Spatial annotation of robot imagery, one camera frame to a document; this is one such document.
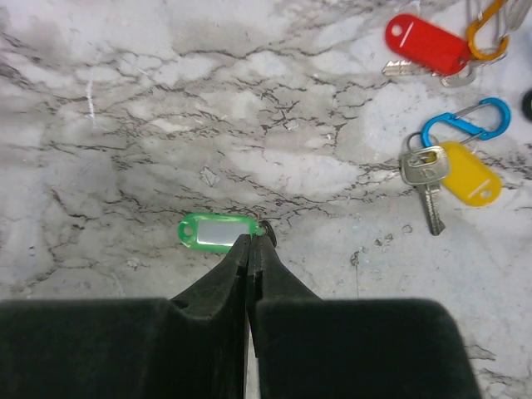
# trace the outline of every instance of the black object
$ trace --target black object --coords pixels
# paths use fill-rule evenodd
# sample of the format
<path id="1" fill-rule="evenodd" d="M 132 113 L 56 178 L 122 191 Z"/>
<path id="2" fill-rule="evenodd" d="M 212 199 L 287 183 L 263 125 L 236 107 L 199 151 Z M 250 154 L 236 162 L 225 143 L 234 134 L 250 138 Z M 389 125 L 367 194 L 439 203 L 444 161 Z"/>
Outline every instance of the black object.
<path id="1" fill-rule="evenodd" d="M 267 235 L 171 300 L 0 304 L 0 397 L 243 398 L 246 308 L 263 399 L 480 399 L 441 305 L 323 301 Z"/>
<path id="2" fill-rule="evenodd" d="M 526 119 L 532 121 L 532 90 L 527 91 L 523 96 L 522 107 Z"/>

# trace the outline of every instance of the key tag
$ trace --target key tag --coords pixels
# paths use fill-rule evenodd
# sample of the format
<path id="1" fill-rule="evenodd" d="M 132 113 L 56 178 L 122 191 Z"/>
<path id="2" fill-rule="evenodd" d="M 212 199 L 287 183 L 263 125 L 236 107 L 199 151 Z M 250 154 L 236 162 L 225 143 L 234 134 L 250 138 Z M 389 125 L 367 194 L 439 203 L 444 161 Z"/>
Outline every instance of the key tag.
<path id="1" fill-rule="evenodd" d="M 411 14 L 399 14 L 386 26 L 390 49 L 443 76 L 460 72 L 470 60 L 467 41 Z"/>
<path id="2" fill-rule="evenodd" d="M 241 234 L 267 232 L 249 216 L 230 214 L 187 214 L 177 228 L 181 243 L 195 251 L 226 254 Z"/>
<path id="3" fill-rule="evenodd" d="M 486 206 L 502 191 L 500 177 L 456 141 L 440 143 L 451 163 L 451 172 L 441 182 L 460 201 L 469 206 Z"/>

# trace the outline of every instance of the key blade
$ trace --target key blade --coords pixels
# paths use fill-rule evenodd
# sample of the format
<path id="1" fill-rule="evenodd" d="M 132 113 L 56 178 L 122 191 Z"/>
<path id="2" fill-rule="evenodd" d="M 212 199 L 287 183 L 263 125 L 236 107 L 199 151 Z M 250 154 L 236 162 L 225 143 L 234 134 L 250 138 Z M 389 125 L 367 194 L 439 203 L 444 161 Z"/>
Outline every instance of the key blade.
<path id="1" fill-rule="evenodd" d="M 438 214 L 436 203 L 434 201 L 434 193 L 428 186 L 425 186 L 421 190 L 421 200 L 423 202 L 423 207 L 425 208 L 431 234 L 440 235 L 446 226 L 440 219 L 440 215 Z"/>
<path id="2" fill-rule="evenodd" d="M 389 61 L 382 68 L 382 75 L 384 76 L 416 76 L 428 73 L 431 73 L 429 68 L 407 60 Z"/>

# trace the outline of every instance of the metal key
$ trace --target metal key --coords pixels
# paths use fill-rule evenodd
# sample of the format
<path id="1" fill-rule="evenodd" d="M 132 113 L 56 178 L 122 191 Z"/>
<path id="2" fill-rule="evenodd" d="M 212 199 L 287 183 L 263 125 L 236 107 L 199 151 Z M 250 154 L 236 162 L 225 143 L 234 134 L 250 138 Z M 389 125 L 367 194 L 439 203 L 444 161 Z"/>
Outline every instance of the metal key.
<path id="1" fill-rule="evenodd" d="M 450 171 L 447 154 L 438 145 L 407 152 L 401 158 L 401 177 L 419 191 L 432 235 L 440 235 L 445 228 L 436 208 L 435 196 L 440 189 L 440 181 Z"/>
<path id="2" fill-rule="evenodd" d="M 389 61 L 382 68 L 382 75 L 384 76 L 415 76 L 428 73 L 432 73 L 429 68 L 408 60 Z"/>

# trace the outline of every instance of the white marble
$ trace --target white marble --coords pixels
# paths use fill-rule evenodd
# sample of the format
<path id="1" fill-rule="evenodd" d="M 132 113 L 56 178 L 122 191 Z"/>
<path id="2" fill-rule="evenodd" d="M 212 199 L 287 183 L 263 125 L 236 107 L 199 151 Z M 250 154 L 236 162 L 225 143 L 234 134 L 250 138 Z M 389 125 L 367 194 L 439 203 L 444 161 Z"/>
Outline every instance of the white marble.
<path id="1" fill-rule="evenodd" d="M 221 259 L 180 245 L 184 214 L 260 211 L 317 294 L 434 298 L 485 397 L 532 397 L 532 125 L 519 111 L 532 17 L 506 59 L 446 89 L 385 78 L 400 57 L 383 29 L 421 11 L 463 35 L 465 2 L 381 3 L 3 0 L 0 298 L 173 296 Z M 513 120 L 471 147 L 505 188 L 482 209 L 443 190 L 447 229 L 432 237 L 398 173 L 403 141 L 487 96 Z M 492 111 L 471 117 L 493 125 Z"/>

